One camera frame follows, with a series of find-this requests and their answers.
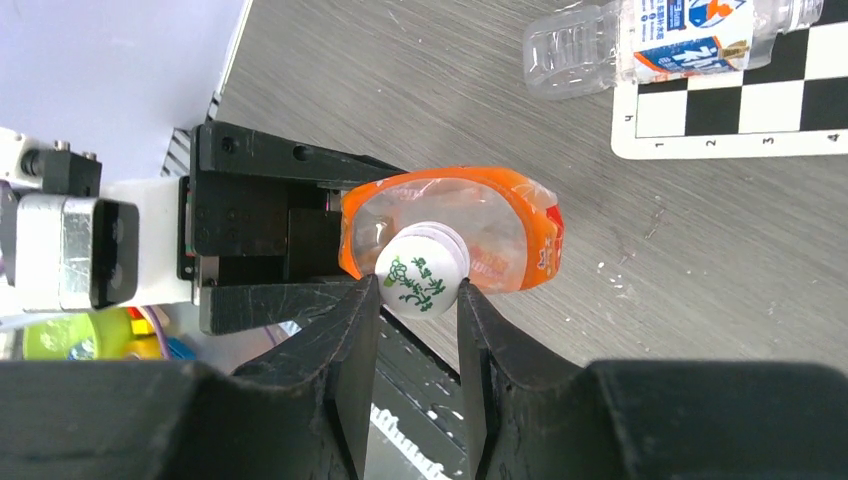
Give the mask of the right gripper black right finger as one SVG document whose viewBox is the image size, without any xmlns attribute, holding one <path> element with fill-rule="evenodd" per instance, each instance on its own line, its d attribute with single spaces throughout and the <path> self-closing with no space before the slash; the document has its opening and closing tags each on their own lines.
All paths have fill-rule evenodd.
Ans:
<svg viewBox="0 0 848 480">
<path fill-rule="evenodd" d="M 847 377 L 798 362 L 574 364 L 472 283 L 457 342 L 474 479 L 843 479 Z"/>
</svg>

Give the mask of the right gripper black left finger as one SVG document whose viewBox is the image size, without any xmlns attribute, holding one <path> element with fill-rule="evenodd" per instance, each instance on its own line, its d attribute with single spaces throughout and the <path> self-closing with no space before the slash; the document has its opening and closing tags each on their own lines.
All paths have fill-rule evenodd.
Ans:
<svg viewBox="0 0 848 480">
<path fill-rule="evenodd" d="M 374 276 L 224 374 L 199 361 L 5 361 L 5 479 L 359 479 L 380 331 Z"/>
</svg>

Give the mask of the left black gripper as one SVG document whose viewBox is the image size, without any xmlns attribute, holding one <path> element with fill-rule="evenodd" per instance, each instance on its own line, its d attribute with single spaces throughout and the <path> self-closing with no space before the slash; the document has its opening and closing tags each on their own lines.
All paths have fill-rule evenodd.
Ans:
<svg viewBox="0 0 848 480">
<path fill-rule="evenodd" d="M 254 177 L 179 182 L 179 276 L 195 285 L 234 285 L 200 289 L 203 333 L 304 323 L 368 291 L 369 278 L 318 282 L 343 274 L 336 190 L 403 169 L 219 121 L 193 129 L 191 150 L 195 170 Z"/>
</svg>

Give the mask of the orange crushed plastic bottle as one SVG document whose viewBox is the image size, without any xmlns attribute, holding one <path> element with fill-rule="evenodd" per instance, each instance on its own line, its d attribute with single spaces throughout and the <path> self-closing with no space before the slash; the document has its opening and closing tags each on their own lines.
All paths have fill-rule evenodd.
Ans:
<svg viewBox="0 0 848 480">
<path fill-rule="evenodd" d="M 433 221 L 456 231 L 470 254 L 470 279 L 486 293 L 510 293 L 553 279 L 565 224 L 556 194 L 506 167 L 461 166 L 391 176 L 341 200 L 340 267 L 355 278 L 403 228 Z"/>
</svg>

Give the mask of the white green cap front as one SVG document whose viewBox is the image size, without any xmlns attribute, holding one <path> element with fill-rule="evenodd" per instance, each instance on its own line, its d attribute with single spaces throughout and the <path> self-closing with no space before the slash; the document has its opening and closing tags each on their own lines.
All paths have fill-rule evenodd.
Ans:
<svg viewBox="0 0 848 480">
<path fill-rule="evenodd" d="M 455 303 L 470 274 L 468 247 L 453 228 L 435 221 L 407 226 L 380 252 L 374 274 L 389 311 L 405 319 L 436 318 Z"/>
</svg>

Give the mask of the clear bottle blue label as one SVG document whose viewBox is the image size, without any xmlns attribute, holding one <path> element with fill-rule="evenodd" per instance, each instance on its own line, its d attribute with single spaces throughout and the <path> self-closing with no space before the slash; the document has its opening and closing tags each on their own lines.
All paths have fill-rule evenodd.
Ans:
<svg viewBox="0 0 848 480">
<path fill-rule="evenodd" d="M 577 3 L 531 23 L 529 92 L 548 100 L 768 65 L 778 36 L 806 30 L 821 1 L 636 0 Z"/>
</svg>

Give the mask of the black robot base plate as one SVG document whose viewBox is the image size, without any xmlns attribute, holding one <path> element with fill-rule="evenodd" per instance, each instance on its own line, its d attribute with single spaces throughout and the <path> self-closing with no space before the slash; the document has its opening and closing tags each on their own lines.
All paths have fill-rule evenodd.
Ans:
<svg viewBox="0 0 848 480">
<path fill-rule="evenodd" d="M 319 411 L 343 479 L 467 479 L 459 376 L 385 309 L 331 312 L 295 335 L 332 342 Z"/>
</svg>

